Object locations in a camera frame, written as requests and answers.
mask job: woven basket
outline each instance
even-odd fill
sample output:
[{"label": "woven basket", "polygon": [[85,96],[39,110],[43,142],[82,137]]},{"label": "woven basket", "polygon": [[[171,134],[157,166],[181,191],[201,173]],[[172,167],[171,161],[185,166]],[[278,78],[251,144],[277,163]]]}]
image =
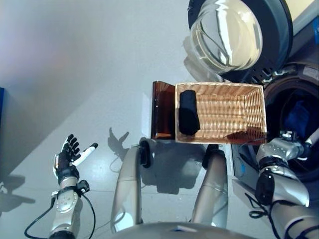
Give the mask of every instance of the woven basket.
[{"label": "woven basket", "polygon": [[[179,95],[196,92],[200,130],[179,131]],[[260,144],[267,132],[263,87],[241,83],[181,83],[175,87],[175,139],[185,143]]]}]

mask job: gray floor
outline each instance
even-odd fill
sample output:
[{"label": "gray floor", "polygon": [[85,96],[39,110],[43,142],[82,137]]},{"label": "gray floor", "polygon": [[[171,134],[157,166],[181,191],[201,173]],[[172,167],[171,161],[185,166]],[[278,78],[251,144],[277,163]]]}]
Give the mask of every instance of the gray floor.
[{"label": "gray floor", "polygon": [[[0,129],[1,238],[23,238],[25,227],[49,206],[58,186],[53,156],[69,133],[82,148],[99,143],[79,172],[90,183],[88,196],[97,214],[93,238],[111,235],[107,222],[121,166],[115,152],[123,155],[149,137],[152,82],[193,81],[183,65],[188,2],[0,3],[0,86],[6,89]],[[123,145],[114,144],[126,132]],[[230,148],[225,150],[230,164]],[[168,157],[168,152],[179,156]],[[159,151],[153,168],[142,171],[144,222],[190,219],[205,173],[198,162],[202,155],[194,145]],[[231,183],[229,191],[227,228],[273,238],[269,225],[248,217],[249,208],[232,193]],[[53,217],[50,212],[30,233],[46,237]],[[91,227],[84,202],[79,238],[87,238]]]}]

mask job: folded black towel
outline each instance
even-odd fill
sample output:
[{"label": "folded black towel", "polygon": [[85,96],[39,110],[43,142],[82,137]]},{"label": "folded black towel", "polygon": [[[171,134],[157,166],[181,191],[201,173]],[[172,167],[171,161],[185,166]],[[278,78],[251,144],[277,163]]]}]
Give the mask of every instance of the folded black towel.
[{"label": "folded black towel", "polygon": [[179,131],[186,135],[193,135],[199,129],[196,92],[186,90],[179,95]]}]

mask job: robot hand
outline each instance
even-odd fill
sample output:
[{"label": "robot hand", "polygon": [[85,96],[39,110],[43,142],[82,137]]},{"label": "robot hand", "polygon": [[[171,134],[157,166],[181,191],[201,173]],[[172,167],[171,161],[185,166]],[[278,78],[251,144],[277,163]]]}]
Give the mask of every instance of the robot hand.
[{"label": "robot hand", "polygon": [[78,146],[77,138],[72,134],[69,135],[62,145],[61,152],[55,155],[53,172],[56,177],[57,171],[72,165],[79,166],[98,147],[98,144],[93,143],[81,153]]}]

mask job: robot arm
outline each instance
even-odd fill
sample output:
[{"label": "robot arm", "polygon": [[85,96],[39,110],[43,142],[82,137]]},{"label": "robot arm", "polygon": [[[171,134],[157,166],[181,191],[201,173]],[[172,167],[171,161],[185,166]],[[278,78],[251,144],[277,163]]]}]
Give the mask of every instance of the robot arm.
[{"label": "robot arm", "polygon": [[309,193],[288,165],[291,159],[307,159],[315,141],[307,140],[301,144],[288,141],[288,138],[291,135],[286,134],[286,138],[275,138],[260,146],[256,156],[260,174],[255,197],[259,203],[269,207],[268,216],[276,237],[317,239],[318,213],[308,208]]},{"label": "robot arm", "polygon": [[58,178],[60,190],[56,194],[56,213],[49,239],[76,238],[80,223],[82,201],[80,197],[90,190],[87,181],[78,182],[80,177],[76,166],[82,163],[96,148],[97,143],[79,153],[79,143],[72,134],[55,156],[53,171]]}]

